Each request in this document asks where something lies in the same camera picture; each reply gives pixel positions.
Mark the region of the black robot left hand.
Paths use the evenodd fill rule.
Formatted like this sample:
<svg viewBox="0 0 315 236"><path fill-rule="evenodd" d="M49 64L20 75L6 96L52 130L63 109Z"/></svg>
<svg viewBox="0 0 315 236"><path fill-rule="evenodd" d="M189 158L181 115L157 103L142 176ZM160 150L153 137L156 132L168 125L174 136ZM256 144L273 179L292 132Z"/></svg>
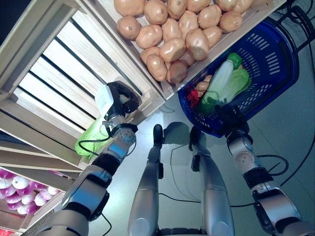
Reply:
<svg viewBox="0 0 315 236"><path fill-rule="evenodd" d="M100 117L108 120L116 116L125 117L140 105L137 95L121 81L101 85L94 100Z"/></svg>

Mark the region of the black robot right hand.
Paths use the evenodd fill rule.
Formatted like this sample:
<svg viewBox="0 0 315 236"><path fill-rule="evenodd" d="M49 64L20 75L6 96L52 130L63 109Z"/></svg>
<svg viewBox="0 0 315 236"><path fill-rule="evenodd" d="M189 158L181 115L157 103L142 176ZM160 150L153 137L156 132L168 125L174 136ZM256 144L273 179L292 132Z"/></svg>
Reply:
<svg viewBox="0 0 315 236"><path fill-rule="evenodd" d="M216 105L215 111L223 121L222 132L225 137L228 137L230 134L236 131L242 131L245 134L249 133L250 129L247 120L236 105Z"/></svg>

